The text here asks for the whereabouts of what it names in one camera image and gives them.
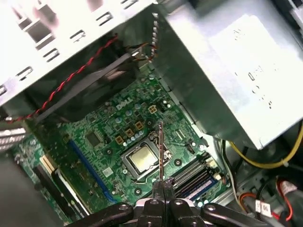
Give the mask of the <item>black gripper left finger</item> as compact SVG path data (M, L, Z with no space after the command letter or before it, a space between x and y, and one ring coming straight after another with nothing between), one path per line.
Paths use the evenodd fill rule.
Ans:
M111 205L88 216L89 227L161 227L164 222L164 182L152 186L152 198L132 206L125 202Z

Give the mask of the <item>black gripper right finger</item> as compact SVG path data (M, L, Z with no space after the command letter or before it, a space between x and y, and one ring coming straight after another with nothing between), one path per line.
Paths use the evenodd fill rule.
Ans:
M208 203L196 209L175 196L172 181L165 181L165 202L176 227L266 227L267 223L225 206Z

